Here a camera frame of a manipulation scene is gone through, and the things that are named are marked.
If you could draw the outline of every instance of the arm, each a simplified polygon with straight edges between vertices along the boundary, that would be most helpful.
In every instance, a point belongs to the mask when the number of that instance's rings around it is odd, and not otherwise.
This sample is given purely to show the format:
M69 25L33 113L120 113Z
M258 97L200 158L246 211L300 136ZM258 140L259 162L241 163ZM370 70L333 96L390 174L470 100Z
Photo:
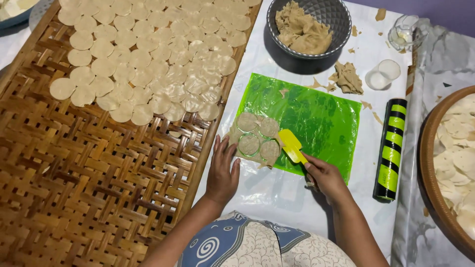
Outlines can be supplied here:
M337 245L358 267L389 267L370 227L351 196L338 168L304 154L307 177L318 185L333 208Z
M142 262L142 267L172 267L193 236L221 216L224 207L238 189L241 162L240 159L235 160L229 172L237 144L226 149L228 141L229 136L223 142L220 142L219 135L216 136L206 193Z

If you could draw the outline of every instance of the yellow spatula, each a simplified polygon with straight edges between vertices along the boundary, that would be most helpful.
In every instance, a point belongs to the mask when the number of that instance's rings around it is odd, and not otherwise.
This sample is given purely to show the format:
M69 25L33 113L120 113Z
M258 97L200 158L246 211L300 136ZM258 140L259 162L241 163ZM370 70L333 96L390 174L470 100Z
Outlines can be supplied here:
M295 162L302 164L307 163L307 159L302 155L300 149L302 148L302 144L298 141L297 137L294 135L292 131L289 129L283 129L279 132L279 137L284 143L284 151L287 153L289 158Z

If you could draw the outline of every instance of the person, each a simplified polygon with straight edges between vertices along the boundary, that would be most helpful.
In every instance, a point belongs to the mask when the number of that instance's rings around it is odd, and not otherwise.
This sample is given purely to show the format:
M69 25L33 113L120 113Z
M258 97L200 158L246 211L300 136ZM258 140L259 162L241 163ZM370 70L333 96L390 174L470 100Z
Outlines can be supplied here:
M307 154L307 177L333 209L337 245L237 211L219 218L239 183L241 159L230 167L237 144L228 147L228 141L228 136L222 141L216 136L205 194L141 266L389 266L338 168Z

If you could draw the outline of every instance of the purple wall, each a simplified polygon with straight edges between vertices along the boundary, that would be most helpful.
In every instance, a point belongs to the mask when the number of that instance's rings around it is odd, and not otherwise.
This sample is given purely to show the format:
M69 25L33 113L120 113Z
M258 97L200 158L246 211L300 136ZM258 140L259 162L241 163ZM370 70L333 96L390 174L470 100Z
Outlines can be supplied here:
M429 18L432 25L475 37L475 0L350 0L375 8Z

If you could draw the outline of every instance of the hand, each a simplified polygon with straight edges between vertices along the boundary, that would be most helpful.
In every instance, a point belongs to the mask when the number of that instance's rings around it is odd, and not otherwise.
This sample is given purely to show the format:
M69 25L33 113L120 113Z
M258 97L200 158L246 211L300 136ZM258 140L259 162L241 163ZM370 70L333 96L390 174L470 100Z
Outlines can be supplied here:
M308 179L318 185L330 205L338 205L346 202L348 198L352 199L350 190L336 166L305 153L302 154L308 160L305 163Z
M230 173L229 166L231 165L231 159L238 144L232 144L226 149L229 136L225 136L222 142L220 139L220 136L216 135L214 154L211 158L211 167L208 173L204 197L225 206L238 189L239 164L241 163L241 159L234 161Z

